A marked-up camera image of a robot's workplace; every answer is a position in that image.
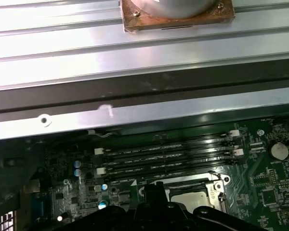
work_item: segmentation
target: screw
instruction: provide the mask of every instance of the screw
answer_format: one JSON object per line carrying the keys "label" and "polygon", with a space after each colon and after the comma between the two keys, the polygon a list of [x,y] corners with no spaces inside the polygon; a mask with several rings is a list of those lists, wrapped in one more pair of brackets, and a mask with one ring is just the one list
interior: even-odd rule
{"label": "screw", "polygon": [[51,117],[48,114],[42,114],[38,118],[44,127],[47,127],[52,123]]}
{"label": "screw", "polygon": [[218,4],[217,4],[217,9],[222,9],[223,8],[223,4],[221,3],[221,2],[219,2]]}
{"label": "screw", "polygon": [[135,12],[133,13],[133,15],[134,15],[134,17],[139,17],[139,16],[140,16],[140,12],[139,12],[139,11],[135,11]]}
{"label": "screw", "polygon": [[258,136],[263,136],[265,134],[265,132],[263,130],[258,130],[257,131]]}
{"label": "screw", "polygon": [[63,180],[63,184],[64,184],[64,185],[68,185],[68,184],[69,184],[69,179],[64,179],[64,180]]}
{"label": "screw", "polygon": [[209,211],[206,208],[201,208],[199,210],[199,212],[202,213],[202,214],[208,214],[209,213]]}

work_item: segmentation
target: motherboard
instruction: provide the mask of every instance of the motherboard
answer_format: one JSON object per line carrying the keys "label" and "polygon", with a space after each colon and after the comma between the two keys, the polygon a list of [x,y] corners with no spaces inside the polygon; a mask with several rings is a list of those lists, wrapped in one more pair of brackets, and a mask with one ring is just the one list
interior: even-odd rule
{"label": "motherboard", "polygon": [[289,117],[120,135],[94,130],[47,147],[53,219],[144,201],[162,181],[189,212],[211,206],[269,231],[289,230]]}

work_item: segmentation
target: copper heatsink base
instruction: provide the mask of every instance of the copper heatsink base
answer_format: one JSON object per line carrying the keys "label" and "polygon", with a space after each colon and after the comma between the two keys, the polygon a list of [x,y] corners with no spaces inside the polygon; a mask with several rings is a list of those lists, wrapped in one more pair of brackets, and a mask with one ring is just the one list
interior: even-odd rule
{"label": "copper heatsink base", "polygon": [[218,0],[216,4],[206,12],[187,19],[167,19],[152,16],[135,6],[131,0],[121,0],[120,4],[124,29],[130,32],[230,22],[235,17],[232,0]]}

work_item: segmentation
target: chip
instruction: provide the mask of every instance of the chip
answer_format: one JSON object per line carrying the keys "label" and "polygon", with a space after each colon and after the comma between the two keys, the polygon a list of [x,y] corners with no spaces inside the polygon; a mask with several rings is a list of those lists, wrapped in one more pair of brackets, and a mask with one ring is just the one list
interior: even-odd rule
{"label": "chip", "polygon": [[100,185],[95,185],[94,191],[100,192],[102,190],[102,187]]}
{"label": "chip", "polygon": [[242,205],[244,205],[244,201],[243,200],[237,200],[236,204],[237,204],[237,206],[242,206]]}
{"label": "chip", "polygon": [[270,184],[270,178],[269,176],[254,177],[253,182],[256,187],[264,186]]}
{"label": "chip", "polygon": [[96,181],[95,184],[100,184],[100,185],[102,185],[102,184],[105,183],[103,178],[97,178],[97,179],[95,179],[95,181]]}
{"label": "chip", "polygon": [[71,202],[72,204],[78,204],[78,197],[72,197]]}
{"label": "chip", "polygon": [[64,196],[63,196],[62,192],[56,193],[56,200],[61,200],[63,198],[64,198]]}
{"label": "chip", "polygon": [[130,192],[121,192],[119,193],[119,201],[129,201],[130,200]]}
{"label": "chip", "polygon": [[92,173],[87,172],[87,174],[86,174],[86,179],[87,179],[87,180],[91,180],[92,178],[93,178]]}
{"label": "chip", "polygon": [[262,195],[263,195],[263,203],[265,205],[276,204],[276,195],[274,190],[262,191]]}

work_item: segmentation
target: integrated circuit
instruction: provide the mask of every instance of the integrated circuit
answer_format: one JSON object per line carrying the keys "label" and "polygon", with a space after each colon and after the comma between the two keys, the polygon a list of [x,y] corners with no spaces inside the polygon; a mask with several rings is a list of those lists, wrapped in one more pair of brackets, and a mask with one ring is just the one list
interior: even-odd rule
{"label": "integrated circuit", "polygon": [[60,200],[60,199],[63,199],[64,198],[64,195],[62,192],[59,192],[59,193],[56,193],[56,200]]}
{"label": "integrated circuit", "polygon": [[126,202],[130,200],[130,192],[120,192],[119,195],[120,202]]}
{"label": "integrated circuit", "polygon": [[262,197],[264,205],[273,205],[277,203],[276,194],[274,190],[263,190]]}
{"label": "integrated circuit", "polygon": [[72,197],[72,198],[71,198],[71,203],[72,203],[72,204],[78,204],[78,202],[79,202],[78,197]]}
{"label": "integrated circuit", "polygon": [[265,186],[271,183],[268,175],[253,177],[252,180],[255,187]]}

